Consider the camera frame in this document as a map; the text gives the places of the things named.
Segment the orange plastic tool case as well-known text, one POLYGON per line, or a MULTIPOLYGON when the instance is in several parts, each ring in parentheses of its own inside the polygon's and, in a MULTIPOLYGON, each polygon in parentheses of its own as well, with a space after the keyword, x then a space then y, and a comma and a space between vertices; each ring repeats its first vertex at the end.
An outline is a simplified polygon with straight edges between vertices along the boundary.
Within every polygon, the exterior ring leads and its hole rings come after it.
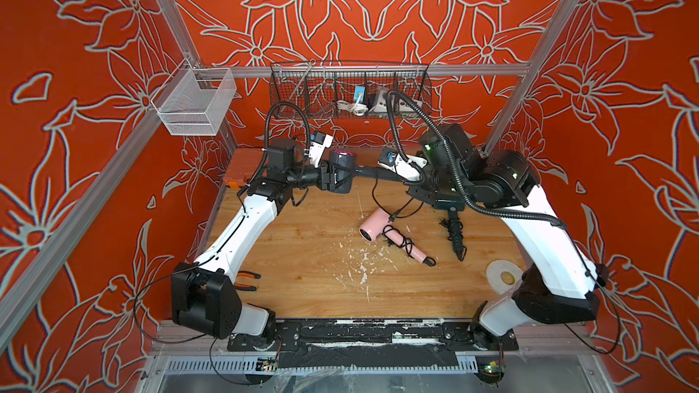
POLYGON ((262 156, 262 149, 245 147, 236 149, 224 174, 224 185, 234 189, 244 187, 256 172, 262 156))

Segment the black magenta hair dryer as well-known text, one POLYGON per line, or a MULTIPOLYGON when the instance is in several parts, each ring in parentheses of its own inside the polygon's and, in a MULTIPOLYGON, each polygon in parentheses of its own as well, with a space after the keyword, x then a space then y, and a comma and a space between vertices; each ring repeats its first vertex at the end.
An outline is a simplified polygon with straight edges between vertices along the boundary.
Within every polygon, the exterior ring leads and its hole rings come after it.
POLYGON ((328 169, 328 190, 337 194, 349 194, 354 178, 374 178, 407 184, 406 179, 387 168, 360 166, 357 156, 348 151, 331 151, 328 169))

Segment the white tape roll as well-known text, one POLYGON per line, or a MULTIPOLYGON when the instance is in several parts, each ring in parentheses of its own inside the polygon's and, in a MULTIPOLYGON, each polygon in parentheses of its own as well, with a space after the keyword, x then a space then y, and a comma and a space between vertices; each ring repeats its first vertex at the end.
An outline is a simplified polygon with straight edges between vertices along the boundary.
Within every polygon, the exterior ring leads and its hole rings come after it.
POLYGON ((513 289, 522 280, 524 271, 509 260, 493 260, 486 267, 486 278, 491 289, 503 295, 513 289))

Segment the orange handled pliers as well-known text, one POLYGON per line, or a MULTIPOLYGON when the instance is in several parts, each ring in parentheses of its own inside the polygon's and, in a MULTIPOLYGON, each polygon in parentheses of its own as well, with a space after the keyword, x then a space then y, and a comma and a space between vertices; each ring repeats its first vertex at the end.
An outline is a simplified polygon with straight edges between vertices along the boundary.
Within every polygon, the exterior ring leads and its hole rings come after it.
POLYGON ((257 281, 260 279, 261 279, 260 274, 258 274, 256 272, 241 270, 238 272, 238 274, 236 276, 234 288, 237 291, 256 292, 258 290, 258 287, 256 285, 252 284, 252 281, 253 280, 257 281))

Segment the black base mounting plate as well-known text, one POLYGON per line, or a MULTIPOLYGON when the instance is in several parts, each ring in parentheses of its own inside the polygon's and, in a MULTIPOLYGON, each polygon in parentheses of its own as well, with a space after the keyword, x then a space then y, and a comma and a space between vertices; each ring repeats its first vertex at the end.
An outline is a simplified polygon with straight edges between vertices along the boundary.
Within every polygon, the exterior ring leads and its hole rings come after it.
POLYGON ((518 351, 513 331, 477 340, 468 319, 282 318, 275 340, 233 335, 232 352, 270 352, 282 369, 456 369, 476 372, 480 357, 518 351))

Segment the aluminium frame rail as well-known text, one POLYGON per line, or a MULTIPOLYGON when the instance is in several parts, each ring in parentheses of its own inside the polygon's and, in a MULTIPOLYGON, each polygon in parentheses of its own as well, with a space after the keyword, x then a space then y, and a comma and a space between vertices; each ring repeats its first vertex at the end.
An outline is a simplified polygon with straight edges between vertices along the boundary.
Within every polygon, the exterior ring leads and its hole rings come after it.
POLYGON ((351 65, 322 65, 302 62, 291 65, 262 65, 261 67, 200 67, 193 68, 196 74, 205 79, 222 79, 230 73, 233 78, 270 78, 273 72, 300 73, 306 71, 320 73, 341 72, 426 72, 429 76, 526 76, 528 64, 483 64, 483 65, 409 65, 357 63, 351 65))

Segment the pink hair dryer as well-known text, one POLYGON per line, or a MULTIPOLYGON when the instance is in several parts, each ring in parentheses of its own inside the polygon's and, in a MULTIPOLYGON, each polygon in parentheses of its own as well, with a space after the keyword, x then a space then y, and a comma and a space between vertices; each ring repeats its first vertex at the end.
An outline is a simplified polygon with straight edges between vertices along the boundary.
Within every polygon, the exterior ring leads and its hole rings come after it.
POLYGON ((360 235, 367 241, 376 241, 379 237, 384 237, 388 242, 402 250, 408 257, 418 263, 433 267, 436 265, 434 258, 429 257, 416 247, 415 243, 400 233, 393 225, 391 215, 383 209, 373 211, 360 225, 360 235))

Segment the white mesh wall basket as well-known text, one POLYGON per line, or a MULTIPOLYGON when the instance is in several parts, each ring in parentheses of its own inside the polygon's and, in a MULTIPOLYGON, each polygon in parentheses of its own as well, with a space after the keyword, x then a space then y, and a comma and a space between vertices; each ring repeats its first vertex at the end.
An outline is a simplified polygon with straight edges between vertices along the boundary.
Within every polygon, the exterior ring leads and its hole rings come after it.
POLYGON ((207 81, 184 68, 174 74, 152 105, 171 136, 216 136, 237 90, 229 71, 207 81))

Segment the blue white small box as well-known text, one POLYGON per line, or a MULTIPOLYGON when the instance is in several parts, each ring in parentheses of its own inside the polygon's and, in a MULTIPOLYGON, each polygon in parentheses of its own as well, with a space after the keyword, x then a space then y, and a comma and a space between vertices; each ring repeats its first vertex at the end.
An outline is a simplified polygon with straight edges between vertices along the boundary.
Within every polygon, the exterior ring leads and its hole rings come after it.
POLYGON ((366 93, 366 88, 364 86, 356 86, 354 89, 354 94, 353 94, 353 103, 355 105, 364 105, 365 104, 365 93, 366 93))

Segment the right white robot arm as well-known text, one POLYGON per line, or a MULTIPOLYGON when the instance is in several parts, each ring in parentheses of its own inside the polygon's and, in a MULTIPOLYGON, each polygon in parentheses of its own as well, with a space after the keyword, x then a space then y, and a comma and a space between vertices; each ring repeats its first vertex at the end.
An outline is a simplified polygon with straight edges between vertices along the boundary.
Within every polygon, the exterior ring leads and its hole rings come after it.
POLYGON ((455 206, 500 218, 533 262, 514 289, 478 308, 469 326, 477 347, 487 349, 525 323, 569 326, 596 320, 609 270, 575 245, 527 160, 509 150, 484 158, 461 126, 436 125, 396 89, 385 100, 391 124, 395 106, 404 104, 428 127, 420 137, 425 166, 410 159, 400 138, 393 138, 394 161, 408 167, 400 178, 409 195, 436 209, 455 206))

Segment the dark green hair dryer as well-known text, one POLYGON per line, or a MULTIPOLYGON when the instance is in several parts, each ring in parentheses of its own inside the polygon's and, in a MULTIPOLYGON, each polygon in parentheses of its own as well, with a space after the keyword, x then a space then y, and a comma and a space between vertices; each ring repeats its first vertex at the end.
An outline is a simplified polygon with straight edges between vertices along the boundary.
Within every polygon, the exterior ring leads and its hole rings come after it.
POLYGON ((448 232, 448 240, 451 242, 456 258, 463 262, 467 254, 467 247, 463 243, 463 224, 459 218, 459 211, 455 207, 447 210, 447 217, 440 220, 440 225, 448 232))

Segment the white round socket adapter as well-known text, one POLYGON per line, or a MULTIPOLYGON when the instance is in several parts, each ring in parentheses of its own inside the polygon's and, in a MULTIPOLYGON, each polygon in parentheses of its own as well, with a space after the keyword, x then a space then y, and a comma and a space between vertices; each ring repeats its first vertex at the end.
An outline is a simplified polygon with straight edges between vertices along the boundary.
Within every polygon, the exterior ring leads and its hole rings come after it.
POLYGON ((371 100, 371 114, 384 115, 389 111, 390 91, 387 88, 377 90, 371 100))

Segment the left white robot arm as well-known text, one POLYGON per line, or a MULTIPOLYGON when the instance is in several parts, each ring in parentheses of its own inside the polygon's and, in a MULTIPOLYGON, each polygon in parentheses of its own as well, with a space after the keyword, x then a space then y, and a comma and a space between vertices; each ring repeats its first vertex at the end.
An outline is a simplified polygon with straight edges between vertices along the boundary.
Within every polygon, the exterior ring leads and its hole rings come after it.
POLYGON ((273 105, 263 138, 263 157, 240 193, 240 210, 192 265, 178 264, 170 278, 172 321, 219 340, 232 335, 275 340, 276 314, 241 301, 238 273, 264 230, 293 200, 293 191, 320 188, 328 178, 328 165, 311 160, 314 136, 309 118, 298 106, 286 101, 273 105), (297 160, 294 140, 269 138, 272 117, 284 108, 299 115, 305 129, 301 160, 297 160))

